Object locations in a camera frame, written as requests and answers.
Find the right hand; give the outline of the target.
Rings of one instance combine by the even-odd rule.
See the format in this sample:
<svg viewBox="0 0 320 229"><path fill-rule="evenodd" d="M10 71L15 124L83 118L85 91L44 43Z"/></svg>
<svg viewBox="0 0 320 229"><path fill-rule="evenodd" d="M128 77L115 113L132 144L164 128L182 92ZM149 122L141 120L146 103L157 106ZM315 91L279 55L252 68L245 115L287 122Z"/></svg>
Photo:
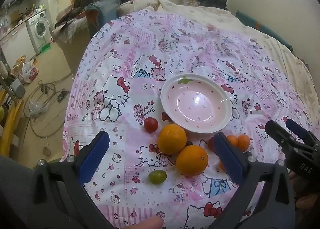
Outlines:
<svg viewBox="0 0 320 229"><path fill-rule="evenodd" d="M301 176L295 172L289 172L293 185L296 208L311 209L319 198L319 190L314 189Z"/></svg>

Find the left hand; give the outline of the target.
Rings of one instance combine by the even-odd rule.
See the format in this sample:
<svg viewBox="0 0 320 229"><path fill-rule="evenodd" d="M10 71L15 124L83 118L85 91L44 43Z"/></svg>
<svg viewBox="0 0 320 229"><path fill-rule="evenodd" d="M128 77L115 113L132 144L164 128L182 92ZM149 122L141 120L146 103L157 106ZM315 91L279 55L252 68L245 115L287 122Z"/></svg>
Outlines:
<svg viewBox="0 0 320 229"><path fill-rule="evenodd" d="M152 216L138 224L127 226L127 229L161 229L163 226L163 219L159 216Z"/></svg>

